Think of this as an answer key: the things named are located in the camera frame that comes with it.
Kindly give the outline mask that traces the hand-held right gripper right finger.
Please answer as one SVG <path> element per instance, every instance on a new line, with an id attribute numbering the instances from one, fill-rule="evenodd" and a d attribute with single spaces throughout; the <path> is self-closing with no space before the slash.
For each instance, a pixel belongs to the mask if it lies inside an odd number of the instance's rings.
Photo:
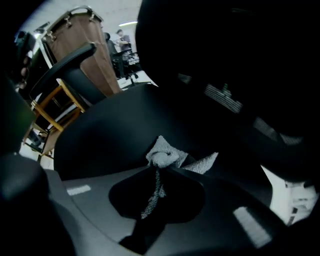
<path id="1" fill-rule="evenodd" d="M 168 172 L 200 189 L 196 195 L 187 186 L 187 209 L 181 211 L 194 210 L 197 215 L 166 224 L 148 256 L 273 256 L 290 248 L 293 231 L 246 191 L 183 169 Z"/>

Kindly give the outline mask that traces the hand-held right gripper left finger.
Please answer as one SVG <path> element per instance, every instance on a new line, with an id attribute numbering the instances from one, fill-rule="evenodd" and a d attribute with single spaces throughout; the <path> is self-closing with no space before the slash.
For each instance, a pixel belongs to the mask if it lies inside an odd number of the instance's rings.
<path id="1" fill-rule="evenodd" d="M 130 235 L 135 220 L 120 216 L 109 200 L 113 185 L 146 167 L 105 176 L 62 181 L 54 170 L 46 170 L 49 197 L 70 236 L 77 256 L 134 256 L 119 244 Z"/>

